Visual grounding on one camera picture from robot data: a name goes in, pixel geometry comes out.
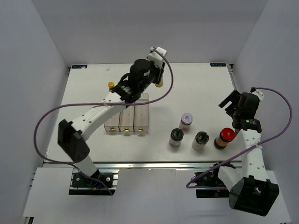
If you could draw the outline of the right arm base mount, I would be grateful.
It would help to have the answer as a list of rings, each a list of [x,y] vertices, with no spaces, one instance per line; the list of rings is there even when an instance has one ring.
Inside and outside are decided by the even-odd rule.
[[[210,171],[194,183],[198,199],[238,197],[244,185],[236,167],[231,163]]]

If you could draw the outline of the red chili sauce bottle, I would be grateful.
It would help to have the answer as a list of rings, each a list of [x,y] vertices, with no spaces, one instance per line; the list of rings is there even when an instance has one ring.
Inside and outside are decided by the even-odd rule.
[[[115,87],[114,82],[109,82],[107,85],[108,85],[109,91],[112,91],[112,89]]]

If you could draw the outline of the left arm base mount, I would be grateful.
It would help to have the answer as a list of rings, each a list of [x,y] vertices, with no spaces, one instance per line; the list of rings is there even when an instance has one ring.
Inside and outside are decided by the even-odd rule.
[[[105,186],[90,178],[84,177],[77,170],[73,170],[71,175],[69,195],[76,196],[112,196],[117,187],[118,172],[115,169],[100,169],[98,179]]]

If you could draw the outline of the small yellow label bottle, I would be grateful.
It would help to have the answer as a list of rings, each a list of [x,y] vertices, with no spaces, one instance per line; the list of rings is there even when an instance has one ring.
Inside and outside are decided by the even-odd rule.
[[[163,86],[163,78],[160,79],[159,83],[155,84],[156,87],[160,88]]]

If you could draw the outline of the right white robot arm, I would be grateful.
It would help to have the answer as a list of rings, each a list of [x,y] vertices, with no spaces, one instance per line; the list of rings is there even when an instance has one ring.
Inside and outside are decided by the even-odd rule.
[[[211,174],[211,181],[216,186],[225,185],[230,208],[265,217],[279,195],[279,187],[267,175],[259,145],[262,129],[255,114],[262,99],[261,92],[234,90],[219,104],[232,118],[236,137],[243,142],[244,149],[239,153],[242,173],[229,166],[220,166]]]

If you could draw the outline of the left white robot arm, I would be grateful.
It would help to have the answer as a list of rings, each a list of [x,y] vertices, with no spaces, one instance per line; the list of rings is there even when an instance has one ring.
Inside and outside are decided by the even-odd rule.
[[[98,183],[99,172],[89,156],[86,140],[112,116],[137,101],[151,83],[160,83],[164,66],[162,58],[137,59],[129,73],[103,99],[103,106],[94,106],[73,121],[59,122],[57,143],[84,173],[82,179],[88,186]]]

